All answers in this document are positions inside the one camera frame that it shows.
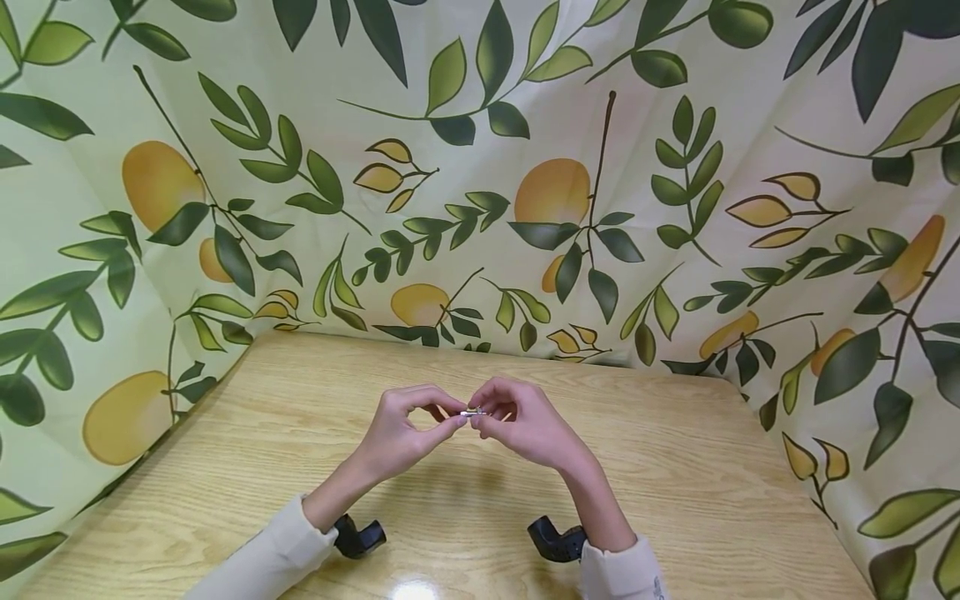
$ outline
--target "fabric backdrop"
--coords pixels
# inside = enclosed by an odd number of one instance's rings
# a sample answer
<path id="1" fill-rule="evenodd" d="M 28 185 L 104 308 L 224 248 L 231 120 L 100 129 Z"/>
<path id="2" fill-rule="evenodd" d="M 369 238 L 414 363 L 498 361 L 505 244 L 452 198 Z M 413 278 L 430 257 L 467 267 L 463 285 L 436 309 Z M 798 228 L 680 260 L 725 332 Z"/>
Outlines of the fabric backdrop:
<path id="1" fill-rule="evenodd" d="M 0 594 L 273 328 L 726 377 L 880 597 L 954 597 L 958 36 L 951 0 L 0 0 Z"/>

